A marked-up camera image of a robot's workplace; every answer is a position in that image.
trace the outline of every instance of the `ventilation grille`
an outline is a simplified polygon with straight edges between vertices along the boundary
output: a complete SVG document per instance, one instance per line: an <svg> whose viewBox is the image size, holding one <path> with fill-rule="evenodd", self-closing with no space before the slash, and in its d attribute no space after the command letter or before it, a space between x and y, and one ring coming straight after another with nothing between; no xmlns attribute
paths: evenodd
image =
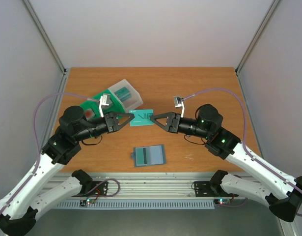
<svg viewBox="0 0 302 236"><path fill-rule="evenodd" d="M127 209L214 209L213 200L105 200L82 206L80 200L65 200L55 209L127 210Z"/></svg>

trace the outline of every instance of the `plastic container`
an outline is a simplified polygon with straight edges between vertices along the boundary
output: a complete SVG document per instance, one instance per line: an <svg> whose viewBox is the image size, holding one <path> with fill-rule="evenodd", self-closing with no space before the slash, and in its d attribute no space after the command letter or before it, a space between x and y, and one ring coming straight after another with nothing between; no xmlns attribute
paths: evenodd
<svg viewBox="0 0 302 236"><path fill-rule="evenodd" d="M110 94L110 100L112 101L110 106L103 107L104 114L111 111L128 113L143 104L140 94L127 80L118 82L93 98L100 99L103 93ZM100 117L98 103L86 101L80 106L85 111L85 116L88 120Z"/></svg>

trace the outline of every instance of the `white wall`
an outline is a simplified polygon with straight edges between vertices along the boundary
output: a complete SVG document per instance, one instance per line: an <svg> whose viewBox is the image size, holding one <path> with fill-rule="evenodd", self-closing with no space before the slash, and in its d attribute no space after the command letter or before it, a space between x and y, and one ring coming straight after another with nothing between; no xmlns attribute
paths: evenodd
<svg viewBox="0 0 302 236"><path fill-rule="evenodd" d="M32 114L56 91L60 70L20 0L0 1L0 198L33 165ZM38 136L51 102L39 111Z"/></svg>
<svg viewBox="0 0 302 236"><path fill-rule="evenodd" d="M302 0L281 2L241 80L264 158L302 175Z"/></svg>
<svg viewBox="0 0 302 236"><path fill-rule="evenodd" d="M65 67L237 67L272 0L31 0Z"/></svg>

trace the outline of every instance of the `wooden table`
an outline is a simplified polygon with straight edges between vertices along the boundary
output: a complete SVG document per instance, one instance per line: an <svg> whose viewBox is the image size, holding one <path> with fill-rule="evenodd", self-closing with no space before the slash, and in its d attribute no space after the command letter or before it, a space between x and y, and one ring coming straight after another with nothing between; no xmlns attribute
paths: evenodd
<svg viewBox="0 0 302 236"><path fill-rule="evenodd" d="M154 114L174 111L173 96L185 97L202 89L223 87L242 99L241 90L232 67L147 67L147 68L72 68L66 92L92 97L122 79L140 93L144 104L139 109L153 109ZM84 101L72 96L64 96L59 111ZM215 106L223 115L223 127L243 136L243 113L240 105L229 93L213 91L195 96L185 102L185 117L194 117L196 109L206 103ZM191 141L200 142L191 137ZM165 145L167 164L135 168L130 158L134 147ZM259 153L252 127L248 120L247 144ZM184 140L182 134L171 134L156 125L130 127L105 134L97 146L82 146L82 150L62 170L73 172L213 172L218 169L240 171L237 166L213 156L204 146L194 145Z"/></svg>

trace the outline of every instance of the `teal card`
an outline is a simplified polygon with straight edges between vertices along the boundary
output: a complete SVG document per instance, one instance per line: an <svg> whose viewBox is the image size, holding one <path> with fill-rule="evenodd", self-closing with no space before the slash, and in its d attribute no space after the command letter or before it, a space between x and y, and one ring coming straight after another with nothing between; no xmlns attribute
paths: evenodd
<svg viewBox="0 0 302 236"><path fill-rule="evenodd" d="M130 126L153 125L150 117L153 115L153 110L130 110L129 113L134 114L135 118L130 121Z"/></svg>

